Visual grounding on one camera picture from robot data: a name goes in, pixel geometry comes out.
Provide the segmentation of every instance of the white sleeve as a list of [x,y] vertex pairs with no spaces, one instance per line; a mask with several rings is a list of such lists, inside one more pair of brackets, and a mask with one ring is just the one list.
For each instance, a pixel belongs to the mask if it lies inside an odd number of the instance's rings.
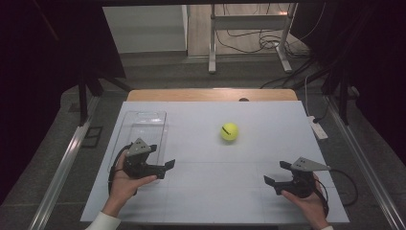
[[109,215],[99,212],[96,219],[86,228],[86,230],[116,230],[121,220],[110,217]]

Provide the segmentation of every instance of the human hand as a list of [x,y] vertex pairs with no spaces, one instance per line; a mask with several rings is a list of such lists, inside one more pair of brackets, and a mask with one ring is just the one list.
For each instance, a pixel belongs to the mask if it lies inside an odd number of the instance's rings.
[[[313,175],[316,180],[319,180],[319,177],[316,174]],[[320,193],[322,192],[319,182],[316,182],[316,188]],[[322,200],[315,193],[312,193],[306,198],[299,198],[283,190],[282,195],[302,210],[302,213],[314,230],[323,229],[329,226],[326,220]]]
[[101,210],[106,215],[116,218],[125,203],[132,198],[135,191],[143,185],[156,180],[156,175],[146,176],[141,179],[130,178],[124,171],[125,152],[120,156],[113,184],[111,186],[110,196]]

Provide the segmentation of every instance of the power strip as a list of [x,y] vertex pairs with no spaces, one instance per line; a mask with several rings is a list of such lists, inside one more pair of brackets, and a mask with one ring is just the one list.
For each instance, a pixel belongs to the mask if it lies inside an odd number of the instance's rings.
[[320,124],[318,123],[313,123],[314,116],[308,116],[307,119],[310,123],[311,128],[313,129],[314,135],[316,136],[317,140],[324,140],[328,138],[322,126],[320,126]]

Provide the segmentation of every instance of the clear plastic box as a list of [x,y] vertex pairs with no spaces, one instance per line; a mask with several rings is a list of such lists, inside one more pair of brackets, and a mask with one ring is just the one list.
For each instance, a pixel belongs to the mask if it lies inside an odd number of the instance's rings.
[[124,146],[135,142],[138,138],[143,139],[149,146],[157,145],[156,151],[149,155],[147,163],[149,165],[163,165],[167,133],[167,112],[126,112],[109,165],[112,166],[117,154]]

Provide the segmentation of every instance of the gray floor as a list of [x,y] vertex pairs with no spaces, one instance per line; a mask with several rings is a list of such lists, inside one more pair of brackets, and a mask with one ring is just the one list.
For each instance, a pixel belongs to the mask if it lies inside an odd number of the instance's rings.
[[[292,60],[294,68],[304,62]],[[206,58],[192,58],[179,54],[165,56],[150,55],[123,56],[127,79],[123,80],[135,88],[259,88],[265,82],[286,76],[276,55],[220,57],[217,73],[208,73]],[[299,81],[306,74],[316,71],[311,67],[295,79]],[[311,115],[322,116],[327,108],[320,92],[323,79],[307,86],[307,107]],[[92,127],[102,127],[99,143],[94,148],[81,148],[69,173],[66,183],[56,201],[46,229],[84,229],[87,223],[79,222],[81,211],[93,186],[102,156],[107,147],[111,131],[125,101],[126,93],[115,85],[102,81],[105,92],[98,104]],[[279,86],[281,82],[267,85]],[[305,104],[305,90],[296,91]],[[6,201],[0,207],[0,229],[27,229],[41,202],[56,168],[79,123],[79,95],[77,88],[66,91],[61,98],[61,109],[46,138],[40,145],[33,161],[20,177]],[[398,160],[389,146],[374,131],[354,105],[349,101],[349,119],[358,142],[368,154],[378,177],[395,201],[399,213],[406,214],[406,173],[405,166]],[[319,142],[322,153],[329,165],[349,173],[357,182],[358,202],[346,208],[350,224],[335,225],[335,229],[392,229],[376,201],[365,176],[354,161],[353,154],[343,138],[331,113],[321,125],[329,138]],[[94,140],[85,140],[92,145]],[[353,189],[346,178],[333,174],[340,197],[344,203],[353,198]],[[120,229],[152,229],[152,226],[136,226],[123,223]],[[308,229],[305,225],[285,225],[280,229]]]

